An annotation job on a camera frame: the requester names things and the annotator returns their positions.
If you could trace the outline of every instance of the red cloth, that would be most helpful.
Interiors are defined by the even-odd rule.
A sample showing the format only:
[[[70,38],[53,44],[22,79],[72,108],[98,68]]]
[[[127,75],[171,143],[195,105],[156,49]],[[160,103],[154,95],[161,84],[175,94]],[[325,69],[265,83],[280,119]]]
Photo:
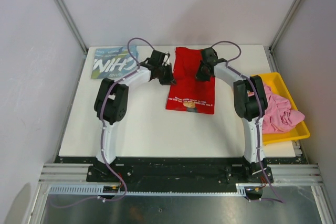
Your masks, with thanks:
[[[201,50],[177,47],[174,78],[177,85],[170,87],[167,110],[215,113],[215,78],[196,81],[195,76],[202,59]]]

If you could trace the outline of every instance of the yellow plastic basket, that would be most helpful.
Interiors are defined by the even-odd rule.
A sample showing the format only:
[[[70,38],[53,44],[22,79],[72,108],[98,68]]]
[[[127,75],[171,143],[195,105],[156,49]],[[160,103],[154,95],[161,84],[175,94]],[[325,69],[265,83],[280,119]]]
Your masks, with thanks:
[[[272,92],[278,94],[289,100],[292,105],[292,109],[298,110],[296,107],[293,98],[290,96],[290,93],[281,77],[277,72],[273,73],[262,73],[258,74],[263,82],[269,85],[272,88]],[[279,143],[285,141],[297,141],[300,139],[308,138],[310,133],[304,121],[296,125],[294,129],[286,133],[275,133],[275,134],[263,134],[262,139],[264,144]]]

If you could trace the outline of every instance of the gray floor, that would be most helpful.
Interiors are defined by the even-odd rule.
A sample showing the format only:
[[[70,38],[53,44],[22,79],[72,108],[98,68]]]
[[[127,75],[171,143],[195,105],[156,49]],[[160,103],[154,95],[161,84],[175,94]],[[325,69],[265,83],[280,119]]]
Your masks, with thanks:
[[[251,202],[243,197],[128,196],[118,202],[91,199],[74,207],[47,205],[44,222],[55,223],[322,223],[310,187],[281,187],[286,204]],[[266,188],[264,197],[272,193]],[[72,204],[87,196],[53,195],[55,205]]]

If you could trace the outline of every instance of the yellow tray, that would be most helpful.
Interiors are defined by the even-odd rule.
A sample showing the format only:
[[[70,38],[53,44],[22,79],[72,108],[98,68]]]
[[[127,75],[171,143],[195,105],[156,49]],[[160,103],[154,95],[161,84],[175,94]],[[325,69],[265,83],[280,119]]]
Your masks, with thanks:
[[[293,98],[290,96],[290,93],[279,73],[262,73],[258,74],[263,82],[269,85],[272,88],[272,92],[278,94],[289,100],[292,105],[292,109],[298,110],[296,107]],[[285,141],[297,141],[300,139],[308,138],[310,133],[304,121],[296,125],[294,129],[286,133],[275,133],[275,134],[263,134],[262,139],[264,144],[280,143]]]

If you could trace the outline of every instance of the crumpled pink fabric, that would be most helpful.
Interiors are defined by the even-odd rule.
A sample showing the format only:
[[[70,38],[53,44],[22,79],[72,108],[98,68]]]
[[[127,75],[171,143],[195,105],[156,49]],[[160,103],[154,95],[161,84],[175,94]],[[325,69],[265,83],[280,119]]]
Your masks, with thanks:
[[[305,119],[300,111],[292,110],[289,100],[274,94],[270,86],[264,84],[268,107],[265,111],[262,132],[284,133]]]

